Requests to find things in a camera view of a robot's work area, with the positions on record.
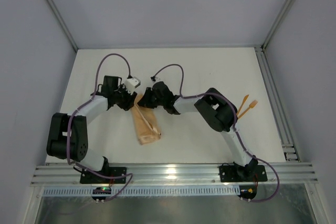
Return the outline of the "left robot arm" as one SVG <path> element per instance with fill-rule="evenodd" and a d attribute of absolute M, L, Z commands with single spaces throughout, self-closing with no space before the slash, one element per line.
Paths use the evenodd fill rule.
<path fill-rule="evenodd" d="M 128 111 L 134 106 L 136 88 L 141 81 L 128 76 L 125 81 L 115 76 L 104 76 L 102 84 L 95 84 L 87 102 L 72 113 L 55 113 L 51 118 L 47 155 L 75 164 L 82 171 L 112 179 L 108 159 L 89 148 L 88 125 L 114 105 Z"/>

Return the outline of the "orange plastic fork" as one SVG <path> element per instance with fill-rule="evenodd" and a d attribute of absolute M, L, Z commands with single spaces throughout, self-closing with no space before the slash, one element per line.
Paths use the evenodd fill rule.
<path fill-rule="evenodd" d="M 242 118 L 247 112 L 253 109 L 258 104 L 257 100 L 254 100 L 252 103 L 249 104 L 248 108 L 245 109 L 239 116 L 238 119 Z"/>

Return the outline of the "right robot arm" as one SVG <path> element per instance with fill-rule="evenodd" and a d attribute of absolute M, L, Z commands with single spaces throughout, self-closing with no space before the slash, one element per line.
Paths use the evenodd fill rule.
<path fill-rule="evenodd" d="M 184 97 L 174 95 L 164 82 L 160 81 L 151 88 L 146 88 L 138 106 L 154 109 L 158 106 L 174 115 L 189 112 L 199 113 L 209 127 L 224 138 L 234 161 L 223 163 L 219 167 L 222 182 L 257 182 L 265 174 L 265 169 L 248 152 L 237 132 L 238 120 L 236 107 L 214 88 L 205 93 Z"/>

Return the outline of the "orange plastic knife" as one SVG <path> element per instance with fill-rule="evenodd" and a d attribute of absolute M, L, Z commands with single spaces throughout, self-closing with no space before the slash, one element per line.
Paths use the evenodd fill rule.
<path fill-rule="evenodd" d="M 239 113 L 241 112 L 241 109 L 243 108 L 243 106 L 244 106 L 245 102 L 247 101 L 248 97 L 249 97 L 248 94 L 244 96 L 244 98 L 243 98 L 243 100 L 241 102 L 241 105 L 240 105 L 240 107 L 239 107 L 239 109 L 238 109 L 238 111 L 236 113 L 237 116 L 239 116 Z"/>

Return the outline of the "peach satin napkin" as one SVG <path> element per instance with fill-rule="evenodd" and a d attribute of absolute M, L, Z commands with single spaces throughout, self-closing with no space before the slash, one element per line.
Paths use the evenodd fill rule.
<path fill-rule="evenodd" d="M 136 137 L 140 145 L 150 144 L 161 138 L 162 132 L 157 123 L 153 109 L 138 105 L 143 94 L 138 94 L 131 108 Z"/>

